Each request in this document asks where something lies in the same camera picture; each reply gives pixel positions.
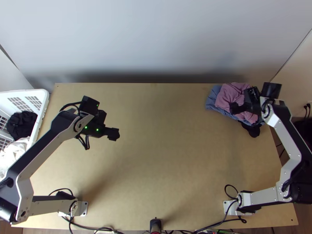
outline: floor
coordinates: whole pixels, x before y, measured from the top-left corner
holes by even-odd
[[[280,144],[279,138],[276,136],[274,130],[272,130],[272,135],[275,141],[275,145]],[[283,151],[283,146],[278,146],[277,151],[280,155]],[[282,153],[281,163],[285,164],[288,160],[288,155],[284,151]],[[298,226],[288,226],[288,227],[274,227],[274,231],[272,228],[257,228],[257,229],[235,229],[236,233],[241,234],[308,234],[312,231],[312,206],[304,205],[304,204],[294,204],[295,210],[297,213],[297,218],[299,225]],[[74,234],[91,234],[93,231],[87,230],[73,230]],[[126,231],[125,234],[142,234],[143,231]],[[69,234],[68,230],[49,230],[49,229],[24,229],[23,234]]]

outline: dark clothing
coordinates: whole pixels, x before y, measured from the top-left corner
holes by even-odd
[[[14,113],[7,122],[7,131],[18,140],[23,137],[28,137],[32,134],[37,114],[34,112],[23,111],[22,113]]]
[[[241,121],[239,122],[241,123],[241,126],[248,131],[251,137],[256,138],[260,135],[260,127],[262,126],[261,124],[249,126]]]

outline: black cable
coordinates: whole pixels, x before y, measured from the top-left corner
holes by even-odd
[[[285,151],[285,149],[283,149],[283,151],[281,152],[280,157],[282,156],[282,154],[284,153],[284,151]]]
[[[78,105],[78,104],[81,104],[82,103],[82,101],[77,101],[77,102],[75,102],[75,103],[68,103],[68,104],[66,104],[65,106],[63,106],[64,108],[66,108],[66,107],[68,107],[68,106],[70,106],[70,105]]]
[[[49,196],[51,196],[51,194],[53,194],[53,193],[55,193],[55,192],[57,192],[57,191],[61,191],[61,190],[68,190],[68,191],[71,193],[71,195],[74,196],[73,192],[72,192],[69,188],[59,188],[59,189],[56,189],[56,190],[54,190],[53,192],[51,192],[51,193],[49,194]],[[76,227],[79,227],[79,228],[82,228],[82,229],[86,229],[86,230],[92,230],[92,231],[95,231],[95,233],[98,232],[98,231],[100,231],[100,230],[102,230],[102,231],[108,231],[108,232],[114,231],[114,232],[117,233],[117,234],[124,234],[124,233],[122,233],[122,232],[120,232],[120,231],[114,230],[114,229],[109,228],[109,227],[100,227],[100,228],[86,227],[86,226],[83,226],[83,225],[74,223],[74,222],[73,222],[74,217],[71,217],[69,220],[68,220],[67,218],[65,218],[65,217],[62,217],[62,218],[68,222],[68,229],[69,229],[69,231],[70,231],[71,234],[73,234],[73,231],[71,230],[71,225],[74,225],[74,226],[76,226]]]
[[[307,106],[304,106],[303,108],[305,109],[305,117],[303,119],[305,119],[307,117],[308,110],[307,110]]]
[[[4,187],[6,185],[9,186],[10,184],[13,184],[13,183],[14,183],[14,181],[12,178],[7,178],[6,180],[0,182],[0,188]]]
[[[310,112],[311,112],[311,105],[308,103],[307,106],[309,107],[309,114],[308,114],[307,119],[309,119],[309,117],[310,117]]]
[[[234,199],[234,200],[237,200],[236,197],[232,197],[232,196],[230,196],[230,195],[227,193],[227,187],[232,187],[233,189],[235,189],[236,194],[238,193],[237,189],[236,189],[233,185],[231,185],[231,184],[227,184],[227,185],[224,187],[224,192],[225,192],[225,194],[226,194],[229,198]]]
[[[74,105],[74,104],[66,104],[65,106],[63,106],[61,109],[60,109],[60,112],[62,111],[62,110],[64,110],[66,107],[69,107],[69,106],[74,106],[76,109],[77,109],[77,111],[78,111],[78,115],[80,115],[80,110],[79,110],[79,108],[78,108],[78,106],[76,106],[76,105]]]
[[[73,234],[73,231],[71,230],[71,222],[72,222],[73,219],[74,219],[74,217],[71,217],[71,218],[69,219],[69,222],[68,222],[68,229],[69,229],[69,232],[70,232],[71,234]]]
[[[85,139],[83,139],[80,135],[75,136],[75,138],[80,141],[85,150],[90,149],[89,135],[86,135]]]
[[[292,183],[293,181],[290,179],[286,180],[284,183],[283,183],[283,186],[281,188],[282,192],[284,192],[286,190],[286,188]]]
[[[223,218],[222,221],[217,222],[217,223],[214,223],[214,224],[211,224],[211,225],[206,226],[206,227],[203,227],[203,228],[201,228],[201,229],[198,229],[198,230],[196,230],[194,233],[196,234],[196,233],[199,233],[199,232],[201,232],[201,231],[203,231],[203,230],[210,229],[210,228],[213,228],[213,227],[217,227],[217,226],[219,226],[219,225],[221,225],[221,224],[223,224],[223,223],[230,222],[230,221],[240,220],[242,223],[247,223],[247,221],[246,221],[245,219],[241,218],[240,215],[238,216],[238,218],[234,218],[234,219],[230,219],[230,220],[225,220],[226,217],[227,217],[227,213],[228,213],[229,210],[230,210],[230,207],[231,207],[234,203],[236,203],[236,202],[237,202],[237,200],[233,201],[233,202],[230,204],[230,206],[227,208],[227,211],[225,212],[225,215],[224,215],[224,218]]]
[[[55,192],[61,191],[61,190],[68,190],[68,191],[71,193],[71,195],[74,196],[73,192],[72,192],[69,188],[59,188],[59,189],[56,189],[56,190],[54,190],[53,192],[51,192],[51,193],[49,194],[49,196],[51,196],[52,193],[55,193]]]
[[[268,98],[268,99],[266,99],[266,100],[264,101],[262,107],[261,107],[262,113],[265,113],[265,112],[266,112],[266,105],[267,105],[270,101],[272,102],[272,103],[271,103],[272,105],[275,103],[275,99],[273,99],[273,98]],[[271,109],[268,107],[268,114],[267,114],[267,116],[265,116],[265,118],[268,117],[268,116],[270,115],[270,112],[271,112]]]
[[[87,226],[83,226],[83,225],[80,225],[80,224],[77,224],[77,223],[74,223],[73,221],[70,221],[68,220],[67,218],[65,217],[62,217],[64,220],[66,220],[67,222],[70,222],[71,225],[74,225],[76,227],[79,227],[79,228],[82,228],[82,229],[86,229],[86,230],[92,230],[92,231],[107,231],[107,232],[115,232],[117,234],[124,234],[120,231],[117,231],[117,230],[114,230],[112,228],[109,228],[109,227],[100,227],[100,228],[95,228],[95,227],[87,227]]]

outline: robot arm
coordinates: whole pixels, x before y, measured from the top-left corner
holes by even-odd
[[[63,111],[76,104],[80,104],[78,114],[72,109]],[[34,196],[30,177],[65,140],[81,140],[80,134],[85,134],[86,140],[89,136],[104,135],[114,141],[119,138],[119,129],[105,127],[106,113],[98,110],[98,106],[98,101],[86,96],[81,102],[64,106],[52,121],[50,130],[9,168],[0,181],[0,218],[17,224],[29,216],[51,212],[70,217],[86,215],[88,203],[78,201],[72,194],[61,191],[56,196]]]
[[[262,117],[266,124],[274,128],[286,152],[288,162],[282,167],[280,180],[274,187],[260,191],[241,191],[235,200],[224,201],[224,212],[228,215],[251,215],[262,206],[287,202],[312,204],[312,153],[295,126],[291,113],[284,101],[278,100],[281,85],[265,83],[261,94],[256,87],[246,90],[244,110],[237,110],[235,103],[232,112],[249,111]]]

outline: pink shirt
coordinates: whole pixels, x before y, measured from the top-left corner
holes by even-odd
[[[244,90],[248,88],[250,88],[250,85],[246,83],[223,84],[214,105],[230,113],[230,103],[236,102],[239,106],[244,104]],[[235,116],[240,120],[247,120],[251,124],[258,120],[257,115],[247,111]]]

